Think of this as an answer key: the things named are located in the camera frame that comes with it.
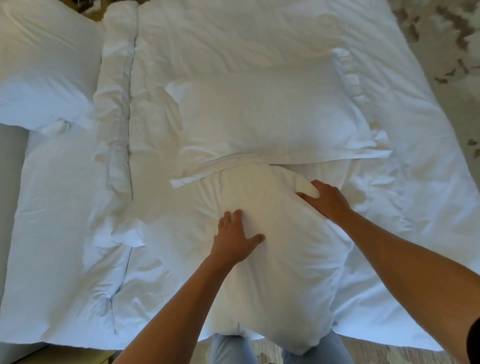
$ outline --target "blue jeans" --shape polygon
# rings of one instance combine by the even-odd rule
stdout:
[[[304,355],[283,350],[282,357],[284,364],[353,364],[342,339],[333,331]],[[247,339],[216,334],[210,364],[258,364],[258,361]]]

